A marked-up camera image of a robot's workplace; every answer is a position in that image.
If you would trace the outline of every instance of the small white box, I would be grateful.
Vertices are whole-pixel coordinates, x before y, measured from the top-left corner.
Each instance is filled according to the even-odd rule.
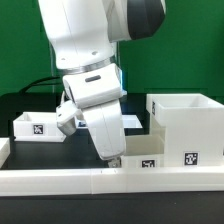
[[[10,154],[10,143],[8,138],[0,138],[0,168]]]
[[[122,168],[163,167],[164,143],[159,136],[127,136],[126,146],[126,153],[121,156]]]
[[[66,138],[57,128],[56,113],[24,112],[13,126],[16,141],[63,142]]]

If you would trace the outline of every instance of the green wall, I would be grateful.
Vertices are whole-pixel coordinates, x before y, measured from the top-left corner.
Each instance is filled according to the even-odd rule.
[[[0,95],[50,75],[37,1],[0,0]]]
[[[166,0],[152,38],[120,44],[130,93],[200,92],[224,103],[224,1]]]
[[[154,37],[120,43],[125,88],[201,92],[224,103],[224,1],[166,4],[166,20]],[[0,31],[0,95],[51,75],[37,0],[0,0]]]

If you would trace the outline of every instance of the white platform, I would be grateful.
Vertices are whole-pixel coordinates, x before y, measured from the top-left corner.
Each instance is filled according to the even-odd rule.
[[[147,109],[150,135],[126,137],[122,168],[1,171],[0,196],[224,191],[224,106],[200,94],[148,95]]]

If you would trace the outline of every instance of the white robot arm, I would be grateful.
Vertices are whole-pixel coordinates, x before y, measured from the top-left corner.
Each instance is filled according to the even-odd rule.
[[[81,110],[100,157],[124,154],[122,88],[111,43],[152,36],[164,20],[164,0],[39,0],[39,6],[70,98],[66,109],[58,108],[59,128],[73,133],[71,117]]]

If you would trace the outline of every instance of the white box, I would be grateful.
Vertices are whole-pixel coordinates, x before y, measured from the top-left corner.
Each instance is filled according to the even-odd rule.
[[[201,94],[148,94],[150,134],[164,141],[164,166],[223,164],[224,106]]]
[[[10,143],[8,138],[0,138],[0,168],[10,154]]]
[[[16,141],[63,142],[66,138],[57,128],[56,113],[24,112],[13,126]]]

